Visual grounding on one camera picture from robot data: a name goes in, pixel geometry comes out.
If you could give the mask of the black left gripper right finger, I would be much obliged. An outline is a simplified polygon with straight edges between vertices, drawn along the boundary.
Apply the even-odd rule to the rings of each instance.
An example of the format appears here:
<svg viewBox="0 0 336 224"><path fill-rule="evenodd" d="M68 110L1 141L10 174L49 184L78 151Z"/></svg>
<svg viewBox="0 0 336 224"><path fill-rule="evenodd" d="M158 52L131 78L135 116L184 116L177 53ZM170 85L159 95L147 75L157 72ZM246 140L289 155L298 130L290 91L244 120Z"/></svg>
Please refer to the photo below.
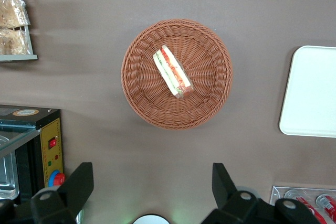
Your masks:
<svg viewBox="0 0 336 224"><path fill-rule="evenodd" d="M238 190L222 163L213 164L212 192L217 208L202 223L319 223L297 200L278 199L273 206L247 190Z"/></svg>

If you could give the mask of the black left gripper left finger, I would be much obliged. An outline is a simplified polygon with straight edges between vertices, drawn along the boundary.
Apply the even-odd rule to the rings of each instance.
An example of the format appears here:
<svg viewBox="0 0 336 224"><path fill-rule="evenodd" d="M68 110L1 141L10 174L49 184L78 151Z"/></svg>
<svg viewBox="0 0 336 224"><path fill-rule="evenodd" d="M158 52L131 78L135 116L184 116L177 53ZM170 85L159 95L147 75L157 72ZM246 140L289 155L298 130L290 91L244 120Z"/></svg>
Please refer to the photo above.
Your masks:
<svg viewBox="0 0 336 224"><path fill-rule="evenodd" d="M18 206L1 200L1 223L76 223L93 189L92 163L83 162L56 190L45 188Z"/></svg>

